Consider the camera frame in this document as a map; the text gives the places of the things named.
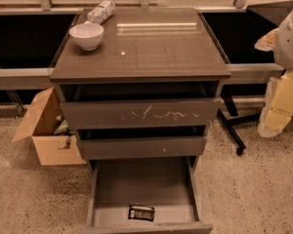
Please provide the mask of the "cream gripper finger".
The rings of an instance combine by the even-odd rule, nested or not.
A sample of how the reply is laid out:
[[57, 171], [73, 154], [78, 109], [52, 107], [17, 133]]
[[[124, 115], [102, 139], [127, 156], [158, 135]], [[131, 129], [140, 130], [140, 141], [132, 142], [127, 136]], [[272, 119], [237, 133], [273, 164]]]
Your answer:
[[280, 78], [271, 78], [266, 89], [258, 134], [275, 137], [282, 133], [293, 117], [293, 71]]
[[255, 43], [255, 49], [263, 52], [269, 52], [274, 49], [275, 38], [278, 33], [278, 29], [273, 29]]

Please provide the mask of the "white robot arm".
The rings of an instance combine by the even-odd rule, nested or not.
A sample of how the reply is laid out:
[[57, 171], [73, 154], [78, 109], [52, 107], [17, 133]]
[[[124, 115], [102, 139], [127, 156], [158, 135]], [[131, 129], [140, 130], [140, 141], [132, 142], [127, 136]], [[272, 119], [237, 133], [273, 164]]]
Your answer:
[[283, 75], [272, 77], [267, 85], [258, 125], [261, 137], [275, 137], [293, 117], [293, 10], [278, 28], [260, 38], [255, 48], [273, 51], [274, 62], [285, 69]]

